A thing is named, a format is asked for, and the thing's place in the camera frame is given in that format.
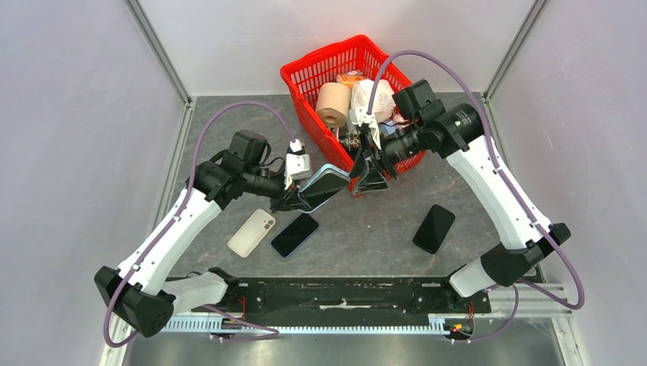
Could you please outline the blue phone with black screen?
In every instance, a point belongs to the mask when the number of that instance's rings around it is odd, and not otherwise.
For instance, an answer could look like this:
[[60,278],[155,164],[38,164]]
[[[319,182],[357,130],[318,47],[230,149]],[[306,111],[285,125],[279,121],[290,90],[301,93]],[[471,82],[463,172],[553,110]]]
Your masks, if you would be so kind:
[[308,213],[295,218],[270,242],[272,248],[282,257],[289,257],[318,229],[319,223]]

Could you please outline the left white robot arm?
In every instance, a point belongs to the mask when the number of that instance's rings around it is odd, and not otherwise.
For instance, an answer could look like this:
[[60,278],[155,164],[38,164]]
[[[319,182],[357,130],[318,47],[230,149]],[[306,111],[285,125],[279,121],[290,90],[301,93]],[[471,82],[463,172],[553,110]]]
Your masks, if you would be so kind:
[[[227,149],[195,165],[172,209],[144,242],[116,268],[100,267],[94,282],[105,302],[105,341],[121,347],[132,336],[149,338],[161,332],[177,313],[204,305],[234,309],[240,292],[226,275],[209,270],[194,278],[168,281],[169,273],[198,234],[243,194],[267,197],[272,210],[302,210],[299,184],[311,176],[304,144],[288,144],[279,171],[269,170],[271,147],[264,136],[236,132]],[[112,316],[133,332],[116,342],[110,336]]]

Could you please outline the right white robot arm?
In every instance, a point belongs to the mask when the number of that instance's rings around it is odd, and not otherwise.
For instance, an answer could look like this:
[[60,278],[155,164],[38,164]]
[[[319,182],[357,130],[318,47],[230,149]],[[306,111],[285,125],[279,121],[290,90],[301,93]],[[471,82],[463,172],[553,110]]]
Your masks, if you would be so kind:
[[493,249],[449,276],[449,286],[440,291],[448,311],[461,311],[472,295],[488,287],[511,286],[570,238],[568,226],[552,223],[519,186],[493,139],[485,135],[474,107],[463,103],[446,109],[425,80],[395,93],[393,99],[410,125],[387,137],[380,136],[378,121],[365,106],[349,110],[349,122],[360,138],[350,173],[357,180],[354,194],[388,188],[387,178],[397,177],[398,163],[429,150],[468,183],[500,238]]

